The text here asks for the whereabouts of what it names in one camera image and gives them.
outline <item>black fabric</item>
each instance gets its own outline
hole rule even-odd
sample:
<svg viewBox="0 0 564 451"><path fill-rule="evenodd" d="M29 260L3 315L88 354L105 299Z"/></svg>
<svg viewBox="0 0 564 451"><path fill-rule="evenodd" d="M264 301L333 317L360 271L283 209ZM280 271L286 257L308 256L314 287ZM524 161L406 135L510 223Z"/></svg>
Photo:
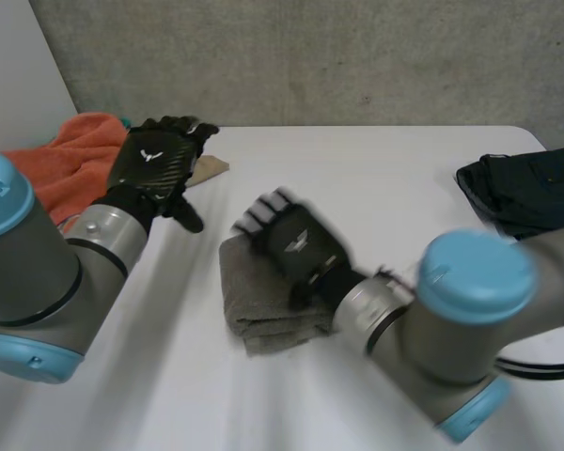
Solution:
<svg viewBox="0 0 564 451"><path fill-rule="evenodd" d="M564 227L564 148L484 155L456 180L481 219L517 240Z"/></svg>

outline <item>black cable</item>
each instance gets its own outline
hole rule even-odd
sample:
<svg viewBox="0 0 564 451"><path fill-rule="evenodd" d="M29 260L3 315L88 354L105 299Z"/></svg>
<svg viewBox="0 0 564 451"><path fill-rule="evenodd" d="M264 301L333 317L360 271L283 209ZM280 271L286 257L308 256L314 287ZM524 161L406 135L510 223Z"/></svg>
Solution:
<svg viewBox="0 0 564 451"><path fill-rule="evenodd" d="M530 364L530 363L526 363L526 362L518 362L518 361L515 361L515 360L504 359L502 357L497 357L496 362L499 365L510 365L510 366L517 366L517 367L521 367L521 368L527 368L527 369L539 369L539 370L547 370L547 371L564 370L564 364L554 364L554 365Z"/></svg>
<svg viewBox="0 0 564 451"><path fill-rule="evenodd" d="M531 381L564 381L564 371L536 373L534 371L517 371L515 369L507 368L500 369L504 373L520 379L528 379Z"/></svg>

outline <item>table surface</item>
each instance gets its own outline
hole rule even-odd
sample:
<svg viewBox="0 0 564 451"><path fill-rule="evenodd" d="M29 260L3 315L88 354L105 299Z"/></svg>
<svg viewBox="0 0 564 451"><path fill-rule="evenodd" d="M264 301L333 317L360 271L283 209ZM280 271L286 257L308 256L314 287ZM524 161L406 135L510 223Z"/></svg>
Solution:
<svg viewBox="0 0 564 451"><path fill-rule="evenodd" d="M309 199L358 266L409 272L440 233L483 225L453 181L484 153L543 150L512 127L226 128L230 171L188 192L206 229L155 222L149 244L69 382L0 374L0 451L454 449L338 337L248 358L227 330L217 249L254 199ZM564 329L506 354L564 361ZM462 450L564 450L564 381L514 381Z"/></svg>

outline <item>folded towel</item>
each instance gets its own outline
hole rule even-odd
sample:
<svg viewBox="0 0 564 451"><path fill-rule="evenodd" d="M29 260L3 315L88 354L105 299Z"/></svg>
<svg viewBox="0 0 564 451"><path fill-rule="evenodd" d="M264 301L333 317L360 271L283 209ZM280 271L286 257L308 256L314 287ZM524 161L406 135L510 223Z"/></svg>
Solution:
<svg viewBox="0 0 564 451"><path fill-rule="evenodd" d="M224 315L249 354L285 350L332 330L332 312L323 304L289 309L290 283L264 257L251 252L245 237L219 248Z"/></svg>
<svg viewBox="0 0 564 451"><path fill-rule="evenodd" d="M117 117L82 113L65 122L49 144L5 155L31 181L53 222L60 224L106 193L106 178L126 136ZM228 168L227 163L204 155L188 186Z"/></svg>

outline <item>carbon fiber glove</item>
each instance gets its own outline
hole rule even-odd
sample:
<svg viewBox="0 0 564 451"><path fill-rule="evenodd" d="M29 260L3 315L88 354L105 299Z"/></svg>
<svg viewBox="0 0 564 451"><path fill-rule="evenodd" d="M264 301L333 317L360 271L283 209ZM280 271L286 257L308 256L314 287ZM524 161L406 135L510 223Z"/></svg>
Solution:
<svg viewBox="0 0 564 451"><path fill-rule="evenodd" d="M202 220L183 193L205 142L218 132L195 117L147 119L130 129L109 174L108 191L133 187L154 206L154 216L173 217L187 230L200 232Z"/></svg>
<svg viewBox="0 0 564 451"><path fill-rule="evenodd" d="M292 282L292 308L308 306L331 270L351 268L340 241L305 205L292 202L280 189L271 196L261 196L234 228Z"/></svg>

